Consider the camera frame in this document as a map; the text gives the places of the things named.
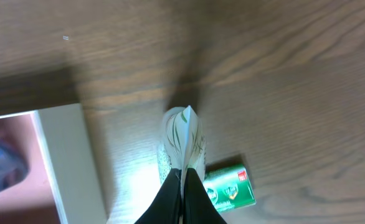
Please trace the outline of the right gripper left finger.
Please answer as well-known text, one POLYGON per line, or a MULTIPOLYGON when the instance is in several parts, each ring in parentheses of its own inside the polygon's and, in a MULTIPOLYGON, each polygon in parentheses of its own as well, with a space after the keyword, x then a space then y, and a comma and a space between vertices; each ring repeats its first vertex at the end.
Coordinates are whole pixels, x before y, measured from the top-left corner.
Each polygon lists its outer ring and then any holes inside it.
POLYGON ((171 169, 149 208, 135 224, 178 224, 181 207, 181 170, 171 169))

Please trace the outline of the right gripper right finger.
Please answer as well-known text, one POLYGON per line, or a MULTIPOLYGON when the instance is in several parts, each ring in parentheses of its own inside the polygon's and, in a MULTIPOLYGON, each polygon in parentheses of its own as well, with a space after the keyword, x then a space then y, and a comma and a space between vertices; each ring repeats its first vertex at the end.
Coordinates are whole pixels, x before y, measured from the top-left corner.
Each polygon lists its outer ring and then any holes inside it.
POLYGON ((193 168, 188 168, 184 183, 183 224, 226 224, 214 208, 193 168))

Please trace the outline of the green soap bar box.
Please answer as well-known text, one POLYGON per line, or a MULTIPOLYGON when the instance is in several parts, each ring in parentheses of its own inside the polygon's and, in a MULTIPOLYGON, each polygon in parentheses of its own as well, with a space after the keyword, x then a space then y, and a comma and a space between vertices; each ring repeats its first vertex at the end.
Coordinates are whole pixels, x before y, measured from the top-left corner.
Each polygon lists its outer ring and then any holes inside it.
POLYGON ((252 185, 243 164, 206 172, 203 185, 219 213, 256 204, 252 185))

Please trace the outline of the white lotion tube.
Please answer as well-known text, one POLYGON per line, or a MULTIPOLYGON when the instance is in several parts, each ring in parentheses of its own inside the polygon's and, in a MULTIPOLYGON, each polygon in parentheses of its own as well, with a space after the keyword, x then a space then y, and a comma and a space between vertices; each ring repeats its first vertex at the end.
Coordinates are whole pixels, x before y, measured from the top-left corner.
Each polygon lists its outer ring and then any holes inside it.
POLYGON ((174 107, 162 119, 157 151, 160 182, 164 182, 173 168, 182 173, 196 170, 199 179, 206 173, 206 139, 202 123, 191 106, 174 107))

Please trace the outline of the clear pump soap bottle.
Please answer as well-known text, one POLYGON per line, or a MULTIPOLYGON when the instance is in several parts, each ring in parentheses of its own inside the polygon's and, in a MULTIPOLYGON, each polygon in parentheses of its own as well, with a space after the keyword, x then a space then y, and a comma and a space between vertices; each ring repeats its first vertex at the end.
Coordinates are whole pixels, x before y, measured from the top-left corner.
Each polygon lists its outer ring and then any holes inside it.
POLYGON ((0 192, 23 181, 29 172, 25 160, 0 141, 0 192))

